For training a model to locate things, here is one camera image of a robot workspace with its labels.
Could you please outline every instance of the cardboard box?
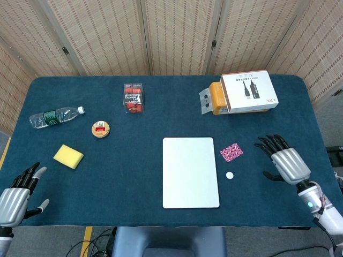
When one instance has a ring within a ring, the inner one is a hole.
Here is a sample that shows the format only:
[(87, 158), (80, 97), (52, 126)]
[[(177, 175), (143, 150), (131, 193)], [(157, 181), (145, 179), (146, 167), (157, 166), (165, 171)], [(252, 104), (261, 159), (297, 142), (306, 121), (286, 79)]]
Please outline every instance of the cardboard box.
[(224, 74), (220, 82), (229, 114), (265, 111), (279, 103), (267, 71)]
[(200, 104), (202, 105), (202, 114), (210, 111), (214, 115), (229, 114), (226, 106), (226, 100), (221, 83), (212, 82), (209, 88), (205, 88), (199, 93)]

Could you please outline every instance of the white tablet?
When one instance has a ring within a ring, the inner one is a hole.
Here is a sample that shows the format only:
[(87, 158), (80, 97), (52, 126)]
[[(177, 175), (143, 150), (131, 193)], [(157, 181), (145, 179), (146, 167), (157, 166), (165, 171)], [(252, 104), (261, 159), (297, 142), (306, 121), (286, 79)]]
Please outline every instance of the white tablet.
[(163, 139), (163, 207), (219, 207), (212, 138)]

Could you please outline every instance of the white cable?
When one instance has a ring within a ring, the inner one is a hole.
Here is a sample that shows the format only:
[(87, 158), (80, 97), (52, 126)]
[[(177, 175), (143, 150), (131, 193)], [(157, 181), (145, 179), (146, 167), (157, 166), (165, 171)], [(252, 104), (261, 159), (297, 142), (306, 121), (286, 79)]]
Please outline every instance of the white cable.
[(325, 198), (324, 198), (324, 193), (323, 193), (322, 188), (320, 187), (320, 185), (317, 182), (315, 182), (315, 181), (310, 181), (310, 182), (315, 184), (318, 187), (319, 195), (321, 196), (320, 201), (322, 202), (322, 207), (325, 208)]

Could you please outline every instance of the robotic finger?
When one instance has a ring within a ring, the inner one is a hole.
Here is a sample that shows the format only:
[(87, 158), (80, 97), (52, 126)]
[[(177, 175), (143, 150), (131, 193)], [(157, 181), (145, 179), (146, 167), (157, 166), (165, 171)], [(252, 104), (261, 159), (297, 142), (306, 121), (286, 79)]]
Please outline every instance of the robotic finger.
[(280, 143), (275, 136), (270, 135), (270, 134), (268, 134), (266, 136), (273, 142), (273, 144), (275, 145), (275, 147), (277, 148), (278, 151), (285, 149), (284, 146), (282, 145), (282, 143)]
[(42, 213), (49, 204), (49, 199), (46, 199), (36, 209), (27, 211), (30, 196), (47, 170), (43, 167), (34, 173), (38, 166), (39, 162), (26, 169), (0, 196), (0, 257), (6, 256), (11, 245), (14, 237), (12, 228), (18, 226), (23, 219)]
[(333, 244), (330, 256), (343, 256), (343, 243), (336, 245), (331, 237), (331, 235), (343, 235), (343, 217), (325, 196), (320, 185), (309, 180), (311, 171), (298, 152), (289, 147), (282, 136), (278, 134), (266, 136), (269, 140), (258, 138), (264, 144), (255, 143), (255, 146), (270, 157), (280, 175), (272, 175), (264, 171), (264, 176), (272, 181), (285, 181), (296, 185), (298, 196), (314, 216), (313, 222), (327, 233)]

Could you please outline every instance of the chair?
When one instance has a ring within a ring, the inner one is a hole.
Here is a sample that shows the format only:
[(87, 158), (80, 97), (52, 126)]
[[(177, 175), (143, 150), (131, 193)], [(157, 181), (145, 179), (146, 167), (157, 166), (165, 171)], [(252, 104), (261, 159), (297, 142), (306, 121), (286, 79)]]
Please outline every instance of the chair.
[(117, 229), (115, 257), (226, 257), (222, 227), (127, 227)]

